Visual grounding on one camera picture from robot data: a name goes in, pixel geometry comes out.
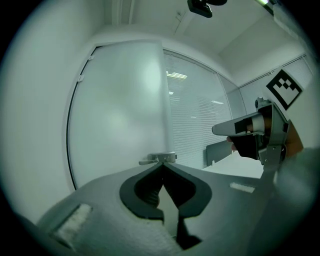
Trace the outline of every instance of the ceiling beam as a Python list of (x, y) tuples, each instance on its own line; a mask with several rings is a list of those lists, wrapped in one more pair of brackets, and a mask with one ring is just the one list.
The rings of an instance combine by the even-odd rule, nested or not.
[(178, 27), (176, 28), (174, 34), (181, 36), (186, 31), (187, 27), (189, 26), (190, 22), (193, 20), (194, 16), (196, 14), (187, 10), (185, 14), (183, 15)]
[(132, 18), (134, 16), (134, 10), (135, 10), (135, 0), (131, 0), (130, 4), (130, 12), (129, 12), (129, 24), (132, 24)]
[(112, 25), (118, 26), (121, 24), (122, 1), (123, 0), (112, 0)]

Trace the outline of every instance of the white door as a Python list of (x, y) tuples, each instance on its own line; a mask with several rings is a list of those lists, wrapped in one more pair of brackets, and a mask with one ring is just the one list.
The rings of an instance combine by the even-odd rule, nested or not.
[(174, 151), (163, 47), (130, 41), (97, 48), (72, 101), (69, 160), (79, 188)]

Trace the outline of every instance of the wall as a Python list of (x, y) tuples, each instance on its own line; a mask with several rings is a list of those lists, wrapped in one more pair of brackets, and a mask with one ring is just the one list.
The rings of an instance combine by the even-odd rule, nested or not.
[(226, 64), (217, 54), (190, 38), (172, 35), (170, 30), (164, 30), (157, 26), (132, 24), (115, 27), (106, 25), (92, 38), (92, 43), (104, 45), (105, 43), (141, 39), (161, 40), (163, 48), (166, 50), (174, 51), (194, 59), (233, 81), (233, 77), (226, 68)]
[(233, 40), (219, 55), (238, 86), (304, 53), (303, 47), (274, 21), (264, 16)]
[(34, 223), (73, 191), (70, 96), (92, 48), (85, 44), (103, 22), (102, 0), (47, 1), (24, 23), (1, 67), (1, 185), (13, 209)]

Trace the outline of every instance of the black device on ceiling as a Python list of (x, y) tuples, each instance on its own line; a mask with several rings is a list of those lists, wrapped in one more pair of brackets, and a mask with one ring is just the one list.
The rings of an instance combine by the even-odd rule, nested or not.
[(192, 13), (199, 14), (206, 18), (212, 17), (210, 5), (223, 6), (227, 0), (187, 0), (189, 10)]

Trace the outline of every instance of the white ceiling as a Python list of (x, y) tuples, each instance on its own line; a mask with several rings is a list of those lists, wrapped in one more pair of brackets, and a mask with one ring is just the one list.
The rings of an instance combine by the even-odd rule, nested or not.
[[(197, 40), (219, 54), (235, 38), (269, 13), (255, 0), (228, 0), (223, 6), (211, 5), (212, 18), (191, 14), (187, 0), (105, 0), (105, 22), (112, 24), (115, 9), (114, 2), (121, 1), (121, 24), (129, 23), (130, 9), (133, 5), (132, 24), (158, 26), (170, 30), (177, 27), (180, 32)], [(182, 17), (187, 13), (188, 19)]]

